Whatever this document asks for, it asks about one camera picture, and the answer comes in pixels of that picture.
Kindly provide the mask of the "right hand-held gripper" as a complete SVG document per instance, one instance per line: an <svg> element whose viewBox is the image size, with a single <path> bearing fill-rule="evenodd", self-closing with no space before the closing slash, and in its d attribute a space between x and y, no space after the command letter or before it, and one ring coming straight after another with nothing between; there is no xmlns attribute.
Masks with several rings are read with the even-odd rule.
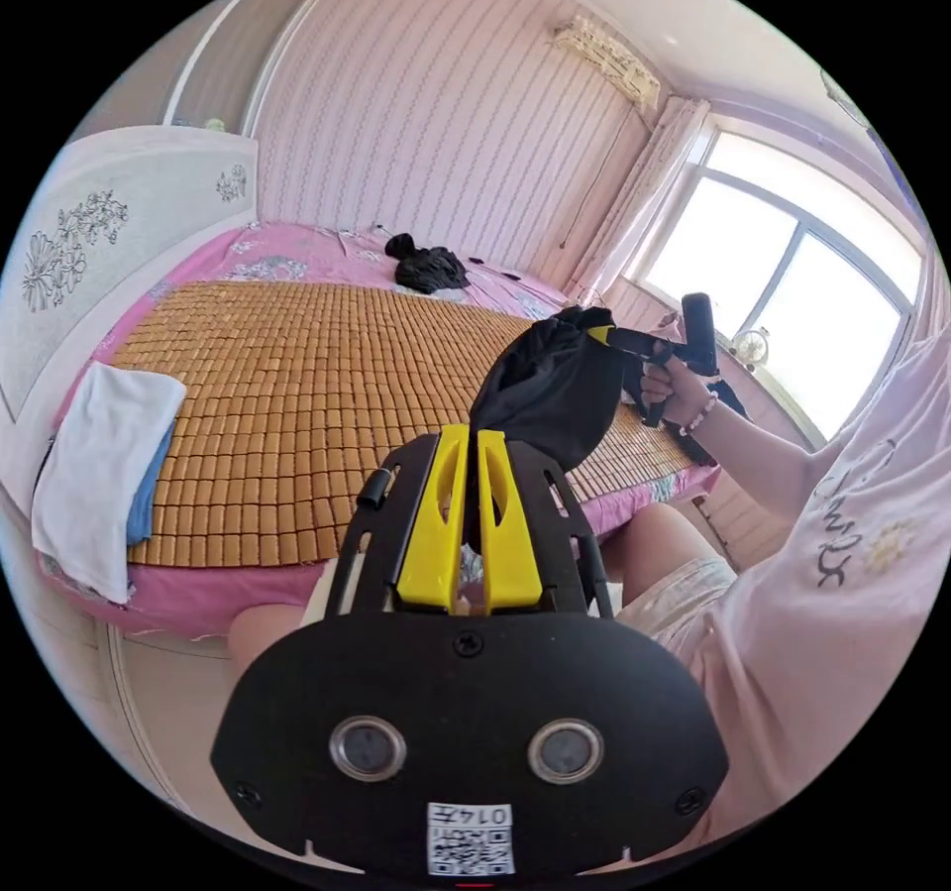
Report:
<svg viewBox="0 0 951 891"><path fill-rule="evenodd" d="M688 344L673 343L614 325L590 327L587 329L587 335L599 344L619 350L631 358L631 361L625 359L622 366L622 400L635 406L642 422L648 427L657 428L661 425L666 404L648 404L643 400L639 386L645 366L652 364L663 367L670 359L676 358L689 370L698 373L696 353Z"/></svg>

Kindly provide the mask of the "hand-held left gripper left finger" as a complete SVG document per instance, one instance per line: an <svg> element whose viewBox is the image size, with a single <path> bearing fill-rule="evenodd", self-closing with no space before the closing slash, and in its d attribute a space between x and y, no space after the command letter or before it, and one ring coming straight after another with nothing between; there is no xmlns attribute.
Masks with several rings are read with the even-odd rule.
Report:
<svg viewBox="0 0 951 891"><path fill-rule="evenodd" d="M452 607L461 570L470 430L445 426L427 469L396 592L406 607Z"/></svg>

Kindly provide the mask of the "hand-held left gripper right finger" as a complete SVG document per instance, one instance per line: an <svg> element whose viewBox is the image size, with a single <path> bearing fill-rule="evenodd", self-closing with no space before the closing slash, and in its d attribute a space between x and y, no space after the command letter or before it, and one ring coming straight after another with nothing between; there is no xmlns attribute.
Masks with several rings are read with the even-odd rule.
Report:
<svg viewBox="0 0 951 891"><path fill-rule="evenodd" d="M503 433L477 433L476 470L484 608L534 608L542 582Z"/></svg>

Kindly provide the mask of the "person's right hand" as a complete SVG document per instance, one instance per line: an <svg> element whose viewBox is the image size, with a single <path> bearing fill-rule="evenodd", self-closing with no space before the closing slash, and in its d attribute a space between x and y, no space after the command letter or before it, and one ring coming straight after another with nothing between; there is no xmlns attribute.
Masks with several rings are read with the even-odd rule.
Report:
<svg viewBox="0 0 951 891"><path fill-rule="evenodd" d="M663 418L684 429L696 426L714 405L706 383L676 357L664 365L645 363L640 386L648 408L661 405Z"/></svg>

